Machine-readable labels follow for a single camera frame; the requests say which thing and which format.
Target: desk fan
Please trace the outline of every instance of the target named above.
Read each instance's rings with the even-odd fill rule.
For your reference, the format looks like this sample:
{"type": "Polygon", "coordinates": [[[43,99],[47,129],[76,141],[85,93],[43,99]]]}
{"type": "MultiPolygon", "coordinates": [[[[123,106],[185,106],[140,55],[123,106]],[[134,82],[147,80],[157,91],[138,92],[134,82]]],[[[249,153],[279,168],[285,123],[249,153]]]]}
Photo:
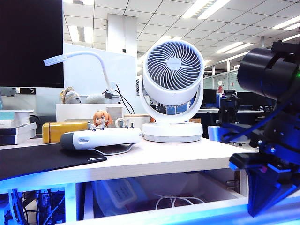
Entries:
{"type": "Polygon", "coordinates": [[[140,91],[143,107],[155,123],[142,126],[144,138],[149,141],[180,143],[201,139],[201,123],[186,122],[199,110],[203,100],[203,57],[193,45],[181,40],[169,40],[153,46],[146,53],[143,65],[143,86],[150,98],[166,107],[179,107],[194,99],[184,112],[166,115],[153,109],[140,91]]]}

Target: book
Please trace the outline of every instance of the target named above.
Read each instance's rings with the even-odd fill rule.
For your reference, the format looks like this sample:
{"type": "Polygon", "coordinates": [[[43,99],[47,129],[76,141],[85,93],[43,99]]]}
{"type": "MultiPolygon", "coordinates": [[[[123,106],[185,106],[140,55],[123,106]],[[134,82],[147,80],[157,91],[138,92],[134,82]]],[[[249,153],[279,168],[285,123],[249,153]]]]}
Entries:
{"type": "Polygon", "coordinates": [[[20,120],[29,117],[33,110],[0,110],[0,120],[20,120]]]}
{"type": "Polygon", "coordinates": [[[0,128],[0,135],[19,135],[36,128],[36,123],[24,124],[19,127],[0,128]]]}
{"type": "Polygon", "coordinates": [[[19,120],[0,120],[0,128],[17,128],[24,124],[29,124],[29,116],[19,120]]]}
{"type": "Polygon", "coordinates": [[[32,129],[18,135],[0,135],[0,145],[20,144],[36,135],[36,130],[32,129]]]}

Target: cup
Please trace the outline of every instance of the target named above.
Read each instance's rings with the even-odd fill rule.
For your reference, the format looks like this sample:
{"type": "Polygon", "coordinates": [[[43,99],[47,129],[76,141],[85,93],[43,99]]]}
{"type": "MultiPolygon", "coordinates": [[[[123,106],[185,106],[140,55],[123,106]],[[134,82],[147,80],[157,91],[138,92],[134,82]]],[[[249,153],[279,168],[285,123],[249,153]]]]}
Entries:
{"type": "Polygon", "coordinates": [[[116,127],[125,127],[128,120],[128,127],[131,123],[135,128],[140,128],[142,131],[143,123],[150,123],[150,115],[148,114],[125,114],[123,118],[116,120],[116,127]]]}

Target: figurine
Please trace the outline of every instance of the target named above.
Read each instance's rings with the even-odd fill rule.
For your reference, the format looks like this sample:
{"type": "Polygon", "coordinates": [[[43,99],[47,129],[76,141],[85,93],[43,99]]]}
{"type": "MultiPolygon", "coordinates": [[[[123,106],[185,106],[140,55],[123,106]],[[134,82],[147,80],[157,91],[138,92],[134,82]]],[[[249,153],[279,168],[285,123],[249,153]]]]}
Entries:
{"type": "Polygon", "coordinates": [[[95,112],[93,116],[93,121],[94,125],[96,126],[96,129],[100,129],[102,127],[103,121],[105,122],[105,127],[107,127],[107,125],[113,122],[113,119],[108,112],[100,110],[95,112]]]}
{"type": "Polygon", "coordinates": [[[80,96],[74,91],[72,87],[67,87],[60,93],[61,102],[64,104],[81,103],[80,96]]]}

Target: mouse pad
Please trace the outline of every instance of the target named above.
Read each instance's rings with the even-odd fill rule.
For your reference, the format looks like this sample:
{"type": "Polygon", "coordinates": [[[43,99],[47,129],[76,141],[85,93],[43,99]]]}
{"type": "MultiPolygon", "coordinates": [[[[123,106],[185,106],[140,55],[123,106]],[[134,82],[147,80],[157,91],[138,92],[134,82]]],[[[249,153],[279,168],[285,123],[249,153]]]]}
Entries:
{"type": "Polygon", "coordinates": [[[60,143],[0,150],[0,180],[105,161],[92,150],[65,150],[60,143]]]}

